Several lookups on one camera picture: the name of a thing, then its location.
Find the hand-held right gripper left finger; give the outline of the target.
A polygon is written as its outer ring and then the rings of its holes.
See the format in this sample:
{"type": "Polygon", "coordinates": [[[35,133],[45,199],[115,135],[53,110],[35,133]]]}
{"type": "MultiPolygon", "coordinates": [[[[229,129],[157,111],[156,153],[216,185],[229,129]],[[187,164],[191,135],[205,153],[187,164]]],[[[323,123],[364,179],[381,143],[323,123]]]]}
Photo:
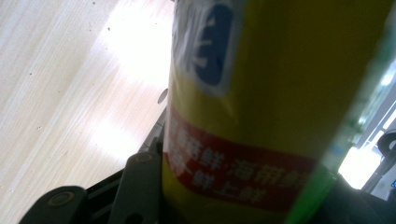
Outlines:
{"type": "Polygon", "coordinates": [[[161,156],[140,152],[128,159],[108,224],[159,224],[161,156]]]}

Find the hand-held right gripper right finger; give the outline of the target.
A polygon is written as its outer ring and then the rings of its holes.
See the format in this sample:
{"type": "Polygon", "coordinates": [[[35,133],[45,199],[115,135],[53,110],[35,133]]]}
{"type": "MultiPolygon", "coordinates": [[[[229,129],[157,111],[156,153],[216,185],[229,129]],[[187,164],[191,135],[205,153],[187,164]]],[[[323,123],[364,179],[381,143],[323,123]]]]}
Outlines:
{"type": "Polygon", "coordinates": [[[340,176],[311,224],[396,224],[396,189],[382,200],[360,189],[353,189],[340,176]]]}

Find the colourful printed refill pouch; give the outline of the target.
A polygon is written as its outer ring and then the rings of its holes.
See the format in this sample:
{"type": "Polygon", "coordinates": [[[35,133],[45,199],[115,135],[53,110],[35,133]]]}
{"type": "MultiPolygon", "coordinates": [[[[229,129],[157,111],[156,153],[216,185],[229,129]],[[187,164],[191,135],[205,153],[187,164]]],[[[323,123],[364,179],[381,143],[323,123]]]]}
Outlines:
{"type": "Polygon", "coordinates": [[[396,0],[174,0],[165,224],[308,224],[396,58],[396,0]]]}

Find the black metal stand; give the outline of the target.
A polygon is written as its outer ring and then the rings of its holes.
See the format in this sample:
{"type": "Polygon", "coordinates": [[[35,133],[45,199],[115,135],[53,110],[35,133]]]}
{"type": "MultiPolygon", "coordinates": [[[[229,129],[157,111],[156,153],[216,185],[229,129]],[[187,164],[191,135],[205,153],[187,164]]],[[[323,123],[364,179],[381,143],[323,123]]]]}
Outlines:
{"type": "Polygon", "coordinates": [[[371,193],[382,177],[396,164],[396,129],[384,133],[377,141],[381,161],[362,190],[371,193]]]}

